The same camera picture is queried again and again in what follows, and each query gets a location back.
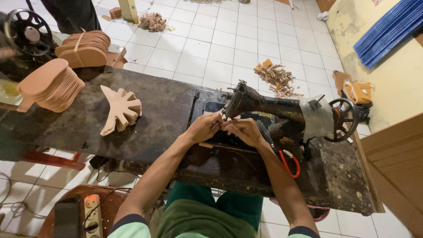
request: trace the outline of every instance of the sewing machine wheel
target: sewing machine wheel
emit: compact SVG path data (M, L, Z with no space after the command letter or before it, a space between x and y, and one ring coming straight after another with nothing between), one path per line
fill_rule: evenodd
M357 128L359 120L358 107L355 103L346 98L335 99L331 101L329 105L332 107L334 115L333 121L335 130L333 132L333 138L329 138L328 136L324 138L331 142L344 141L349 138Z
M41 27L45 27L47 33L40 32ZM32 56L45 55L53 42L47 22L27 9L15 9L7 14L4 33L15 48Z

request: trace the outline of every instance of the power strip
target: power strip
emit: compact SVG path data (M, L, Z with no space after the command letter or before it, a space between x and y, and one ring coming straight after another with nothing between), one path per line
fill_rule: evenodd
M90 214L92 209L100 204L100 196L97 194L90 195L84 199L85 204L85 217ZM88 217L85 227L89 227L95 224L98 224L97 228L87 232L87 238L103 238L103 226L102 226L102 212L100 206L96 208Z

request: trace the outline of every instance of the dark worn tabletop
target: dark worn tabletop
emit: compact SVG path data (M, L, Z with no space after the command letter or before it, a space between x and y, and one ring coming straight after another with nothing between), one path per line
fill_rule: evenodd
M22 148L41 145L124 159L125 169L143 174L187 129L190 120L202 114L206 101L217 101L215 90L124 69L105 66L75 72L85 87L66 111L54 113L35 104L27 113L7 113L0 121L0 146L12 141ZM110 108L100 85L133 91L141 99L143 114L135 125L100 136ZM296 178L308 204L365 215L376 211L360 155L353 145L315 138L311 151L309 161L299 159L301 173ZM188 151L174 179L274 196L257 153L196 145Z

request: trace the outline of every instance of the shirt sleeve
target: shirt sleeve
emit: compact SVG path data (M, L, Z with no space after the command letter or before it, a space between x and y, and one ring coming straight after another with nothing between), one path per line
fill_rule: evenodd
M298 226L289 231L288 238L320 238L320 236L308 227Z
M129 214L110 229L108 238L151 238L146 220L138 214Z

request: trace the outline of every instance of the red chair leg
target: red chair leg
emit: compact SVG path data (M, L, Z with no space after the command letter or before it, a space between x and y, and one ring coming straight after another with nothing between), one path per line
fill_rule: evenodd
M75 152L72 159L68 160L63 157L44 154L43 152L36 151L36 149L32 149L22 157L22 161L58 166L68 169L83 170L85 168L85 164L77 162L80 155L81 153Z

